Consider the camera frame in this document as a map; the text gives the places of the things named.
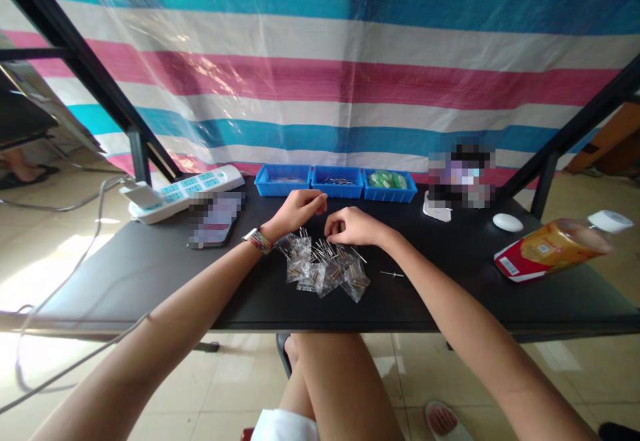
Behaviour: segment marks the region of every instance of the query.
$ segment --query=watch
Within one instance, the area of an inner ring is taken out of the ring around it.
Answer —
[[[243,241],[251,241],[251,244],[258,248],[262,254],[269,254],[273,249],[273,243],[260,232],[260,226],[256,226],[242,237]]]

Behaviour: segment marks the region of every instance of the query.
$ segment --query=blue bin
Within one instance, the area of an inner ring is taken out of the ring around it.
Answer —
[[[344,178],[355,185],[333,185],[324,183],[328,178]],[[364,179],[360,168],[313,167],[311,187],[327,193],[329,198],[359,198],[364,188]]]
[[[305,183],[278,183],[272,178],[295,176],[306,180]],[[255,177],[255,186],[260,196],[289,196],[297,189],[309,189],[311,167],[307,165],[263,165]]]
[[[376,188],[369,186],[369,176],[375,173],[375,170],[365,170],[365,199],[373,201],[393,201],[396,203],[409,203],[413,196],[418,192],[418,188],[415,186],[415,181],[411,178],[411,175],[407,171],[392,171],[386,170],[391,173],[398,173],[407,180],[407,189],[401,190],[396,188]]]

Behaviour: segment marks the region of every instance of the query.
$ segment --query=phone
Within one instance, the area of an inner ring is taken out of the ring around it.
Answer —
[[[189,206],[191,232],[187,246],[192,249],[225,246],[244,205],[245,193],[206,193]]]

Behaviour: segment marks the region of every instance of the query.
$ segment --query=white power strip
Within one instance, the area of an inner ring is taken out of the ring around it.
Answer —
[[[142,209],[132,201],[129,203],[129,212],[134,219],[153,224],[186,209],[200,193],[229,191],[244,184],[245,179],[238,169],[225,165],[160,189],[157,194],[162,198],[162,203],[155,206]]]

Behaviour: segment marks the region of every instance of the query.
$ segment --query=black table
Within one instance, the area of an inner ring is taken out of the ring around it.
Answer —
[[[130,222],[49,301],[33,328],[83,338],[129,328],[281,206],[283,198],[260,197],[253,178],[246,181],[236,190],[247,193],[247,203],[228,247],[187,248],[187,211],[151,226]],[[640,332],[636,307],[586,265],[528,284],[511,282],[498,271],[493,254],[540,226],[515,201],[457,210],[449,223],[425,216],[422,202],[423,190],[410,204],[329,199],[329,212],[358,206],[396,228],[520,340]],[[516,216],[525,230],[500,230],[491,222],[495,213]],[[325,219],[314,217],[306,224],[314,238],[322,236]],[[212,329],[437,332],[409,280],[380,273],[399,272],[393,260],[373,246],[360,252],[371,279],[360,303],[341,288],[320,299],[296,290],[295,283],[285,284],[285,258],[274,252],[251,271]]]

